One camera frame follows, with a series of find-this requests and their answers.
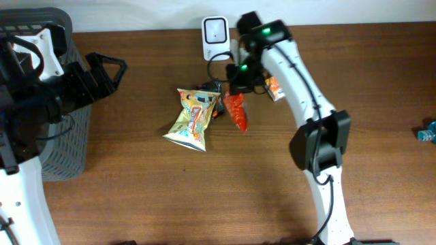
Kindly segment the small orange tissue box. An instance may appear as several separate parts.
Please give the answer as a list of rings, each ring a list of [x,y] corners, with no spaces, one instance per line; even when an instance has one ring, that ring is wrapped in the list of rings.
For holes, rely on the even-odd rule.
[[[285,93],[281,88],[278,80],[275,77],[267,78],[266,81],[267,92],[273,101],[278,101],[285,97]]]

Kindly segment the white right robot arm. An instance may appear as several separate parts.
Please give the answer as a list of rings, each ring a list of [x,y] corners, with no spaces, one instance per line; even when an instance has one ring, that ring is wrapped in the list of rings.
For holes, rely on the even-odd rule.
[[[262,23],[256,12],[243,14],[240,39],[226,68],[231,93],[253,91],[270,76],[278,81],[297,131],[290,154],[309,183],[317,231],[309,244],[359,244],[347,218],[343,197],[343,155],[351,118],[325,98],[305,67],[297,43],[281,20]]]

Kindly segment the blue mouthwash bottle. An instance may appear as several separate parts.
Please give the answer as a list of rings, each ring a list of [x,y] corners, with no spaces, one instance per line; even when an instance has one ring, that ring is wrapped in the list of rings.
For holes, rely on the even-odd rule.
[[[427,129],[421,130],[417,133],[417,138],[421,142],[432,142],[435,143],[435,125],[436,122],[432,122]]]

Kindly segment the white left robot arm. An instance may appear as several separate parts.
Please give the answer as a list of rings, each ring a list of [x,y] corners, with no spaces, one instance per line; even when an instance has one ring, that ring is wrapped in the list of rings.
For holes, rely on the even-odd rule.
[[[123,59],[92,52],[90,70],[67,52],[64,28],[1,38],[1,243],[59,244],[46,202],[38,143],[45,124],[115,93],[127,70]]]

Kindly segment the beige chips bag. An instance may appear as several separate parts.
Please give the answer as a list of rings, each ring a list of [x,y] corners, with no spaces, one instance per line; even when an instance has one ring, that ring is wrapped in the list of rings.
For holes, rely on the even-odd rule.
[[[220,94],[181,88],[177,91],[183,109],[169,132],[163,137],[181,146],[206,152],[204,131],[208,127]]]

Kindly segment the orange red snack bag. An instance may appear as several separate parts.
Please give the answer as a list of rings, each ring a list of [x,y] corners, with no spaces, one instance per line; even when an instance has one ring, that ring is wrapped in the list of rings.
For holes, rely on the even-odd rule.
[[[230,114],[234,124],[241,130],[247,130],[247,117],[245,114],[244,102],[245,98],[242,93],[231,95],[227,91],[223,98],[224,105]]]

